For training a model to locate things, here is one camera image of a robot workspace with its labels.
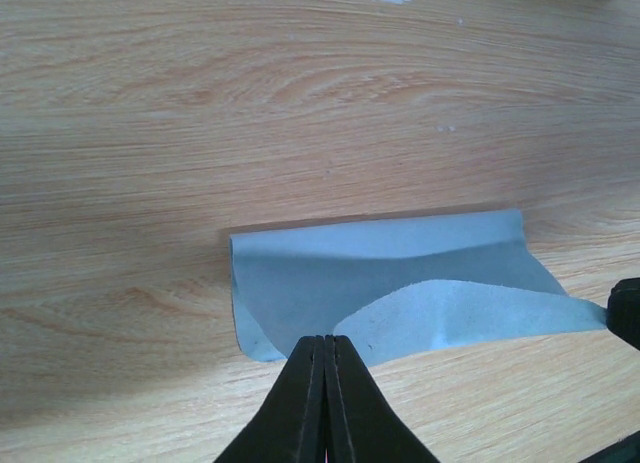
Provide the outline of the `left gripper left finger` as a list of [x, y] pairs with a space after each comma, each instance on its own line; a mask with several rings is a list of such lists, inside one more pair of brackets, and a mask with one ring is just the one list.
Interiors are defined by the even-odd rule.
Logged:
[[323, 462], [324, 338], [296, 344], [263, 404], [219, 462]]

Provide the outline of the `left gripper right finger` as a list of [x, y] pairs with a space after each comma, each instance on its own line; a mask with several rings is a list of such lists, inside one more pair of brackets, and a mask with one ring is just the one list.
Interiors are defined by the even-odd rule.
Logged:
[[325, 439], [329, 462], [435, 462], [393, 411], [354, 345], [324, 338]]

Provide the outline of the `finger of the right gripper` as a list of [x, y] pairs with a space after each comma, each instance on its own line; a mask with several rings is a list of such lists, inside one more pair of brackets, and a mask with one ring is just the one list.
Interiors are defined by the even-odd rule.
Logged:
[[619, 281], [607, 302], [608, 330], [631, 346], [640, 346], [640, 279]]

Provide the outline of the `blue cleaning cloth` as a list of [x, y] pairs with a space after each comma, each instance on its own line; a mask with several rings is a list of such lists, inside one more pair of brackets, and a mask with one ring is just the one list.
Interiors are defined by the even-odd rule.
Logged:
[[235, 234], [232, 304], [249, 358], [287, 358], [304, 336], [344, 335], [370, 366], [504, 339], [601, 330], [499, 210]]

